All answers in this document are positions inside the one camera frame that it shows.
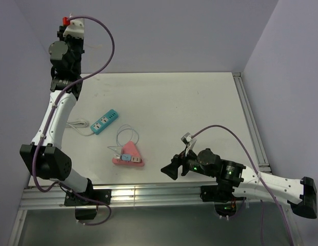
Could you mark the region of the brown charger plug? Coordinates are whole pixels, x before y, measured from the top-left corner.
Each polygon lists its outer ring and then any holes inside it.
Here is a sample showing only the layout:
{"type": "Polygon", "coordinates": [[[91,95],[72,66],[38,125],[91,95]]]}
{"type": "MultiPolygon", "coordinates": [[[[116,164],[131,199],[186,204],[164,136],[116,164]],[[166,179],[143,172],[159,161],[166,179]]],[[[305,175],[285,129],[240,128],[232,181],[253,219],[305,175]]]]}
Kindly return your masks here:
{"type": "Polygon", "coordinates": [[[133,163],[141,163],[141,162],[142,162],[142,159],[141,159],[140,157],[138,157],[138,156],[132,156],[132,157],[131,157],[131,161],[132,161],[133,163]]]}

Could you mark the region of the pink triangular power strip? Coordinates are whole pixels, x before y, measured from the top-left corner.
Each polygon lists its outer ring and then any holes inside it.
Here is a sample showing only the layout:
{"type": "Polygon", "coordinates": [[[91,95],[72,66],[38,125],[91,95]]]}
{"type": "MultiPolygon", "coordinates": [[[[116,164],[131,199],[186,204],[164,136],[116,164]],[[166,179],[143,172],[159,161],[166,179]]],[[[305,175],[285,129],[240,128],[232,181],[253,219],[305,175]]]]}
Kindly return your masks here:
{"type": "Polygon", "coordinates": [[[136,144],[133,141],[127,142],[122,147],[113,148],[115,155],[112,163],[117,166],[143,167],[145,165],[136,144]]]}

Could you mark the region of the blue charger plug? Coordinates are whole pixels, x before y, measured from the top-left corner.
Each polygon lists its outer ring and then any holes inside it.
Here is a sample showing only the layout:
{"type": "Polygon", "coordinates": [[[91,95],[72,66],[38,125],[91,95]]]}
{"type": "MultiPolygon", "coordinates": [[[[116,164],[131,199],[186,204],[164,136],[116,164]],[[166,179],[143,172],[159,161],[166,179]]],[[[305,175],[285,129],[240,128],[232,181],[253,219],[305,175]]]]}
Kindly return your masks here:
{"type": "Polygon", "coordinates": [[[131,160],[131,155],[130,154],[122,154],[122,161],[130,161],[131,160]]]}

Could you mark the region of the white charger plug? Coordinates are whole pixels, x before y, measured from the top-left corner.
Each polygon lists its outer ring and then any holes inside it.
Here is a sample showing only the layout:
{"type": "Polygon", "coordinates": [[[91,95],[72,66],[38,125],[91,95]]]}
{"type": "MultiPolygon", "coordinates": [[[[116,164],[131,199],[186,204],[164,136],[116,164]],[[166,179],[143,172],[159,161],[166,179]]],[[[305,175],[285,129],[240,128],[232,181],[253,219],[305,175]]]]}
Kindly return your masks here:
{"type": "Polygon", "coordinates": [[[121,159],[121,158],[122,158],[121,152],[115,152],[114,153],[114,159],[121,159]]]}

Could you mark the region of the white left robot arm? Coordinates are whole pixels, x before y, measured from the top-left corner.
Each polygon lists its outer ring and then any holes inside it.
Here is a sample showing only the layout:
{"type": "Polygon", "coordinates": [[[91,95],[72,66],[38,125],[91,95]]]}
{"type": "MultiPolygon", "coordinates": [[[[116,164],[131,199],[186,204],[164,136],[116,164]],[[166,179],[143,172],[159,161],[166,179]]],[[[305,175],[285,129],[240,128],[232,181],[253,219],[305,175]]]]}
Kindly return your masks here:
{"type": "Polygon", "coordinates": [[[81,78],[84,29],[81,19],[59,27],[58,40],[48,49],[52,64],[48,108],[37,134],[19,153],[34,179],[60,183],[76,192],[82,204],[90,204],[95,198],[90,180],[73,170],[71,158],[61,150],[69,115],[82,89],[82,83],[73,82],[81,78]]]}

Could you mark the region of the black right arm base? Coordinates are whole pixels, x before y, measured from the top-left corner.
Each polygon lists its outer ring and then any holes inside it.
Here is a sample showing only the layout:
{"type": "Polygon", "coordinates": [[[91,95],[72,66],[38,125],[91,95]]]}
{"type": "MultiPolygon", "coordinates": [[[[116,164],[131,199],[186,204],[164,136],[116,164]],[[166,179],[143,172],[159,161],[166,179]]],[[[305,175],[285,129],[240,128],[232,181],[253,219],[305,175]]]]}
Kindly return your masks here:
{"type": "Polygon", "coordinates": [[[233,216],[244,205],[245,197],[235,197],[231,191],[224,191],[218,185],[201,186],[202,202],[213,202],[220,216],[233,216]]]}

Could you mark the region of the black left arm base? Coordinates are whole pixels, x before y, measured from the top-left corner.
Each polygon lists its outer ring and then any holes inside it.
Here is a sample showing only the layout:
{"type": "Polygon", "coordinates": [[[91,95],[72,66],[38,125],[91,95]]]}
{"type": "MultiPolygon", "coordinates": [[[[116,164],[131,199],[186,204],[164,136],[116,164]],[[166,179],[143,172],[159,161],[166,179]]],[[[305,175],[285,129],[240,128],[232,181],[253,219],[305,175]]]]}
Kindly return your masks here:
{"type": "Polygon", "coordinates": [[[64,206],[74,207],[75,218],[80,222],[88,222],[96,217],[100,206],[108,208],[110,217],[110,201],[111,189],[95,189],[86,193],[66,191],[64,206]]]}

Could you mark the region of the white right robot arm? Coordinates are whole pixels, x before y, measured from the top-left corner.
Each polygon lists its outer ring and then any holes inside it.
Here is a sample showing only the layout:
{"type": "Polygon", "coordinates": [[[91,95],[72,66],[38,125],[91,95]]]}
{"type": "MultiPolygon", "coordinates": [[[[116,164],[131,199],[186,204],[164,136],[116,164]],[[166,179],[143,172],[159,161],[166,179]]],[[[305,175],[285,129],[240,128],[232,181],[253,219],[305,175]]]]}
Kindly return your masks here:
{"type": "Polygon", "coordinates": [[[203,202],[228,203],[243,198],[271,201],[289,205],[297,216],[317,218],[316,186],[310,177],[290,179],[256,173],[241,163],[222,159],[209,148],[198,154],[191,150],[176,154],[161,172],[173,180],[188,172],[215,178],[215,184],[201,186],[203,202]]]}

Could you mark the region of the teal power strip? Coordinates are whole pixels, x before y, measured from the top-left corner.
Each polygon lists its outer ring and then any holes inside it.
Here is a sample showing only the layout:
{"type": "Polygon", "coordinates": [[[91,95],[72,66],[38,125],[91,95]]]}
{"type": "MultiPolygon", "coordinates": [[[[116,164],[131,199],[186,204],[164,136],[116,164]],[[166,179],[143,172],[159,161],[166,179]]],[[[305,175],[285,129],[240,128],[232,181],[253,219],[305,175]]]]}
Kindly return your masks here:
{"type": "Polygon", "coordinates": [[[90,125],[91,131],[95,135],[102,133],[107,127],[109,127],[116,119],[118,119],[119,114],[111,109],[100,117],[95,123],[90,125]]]}

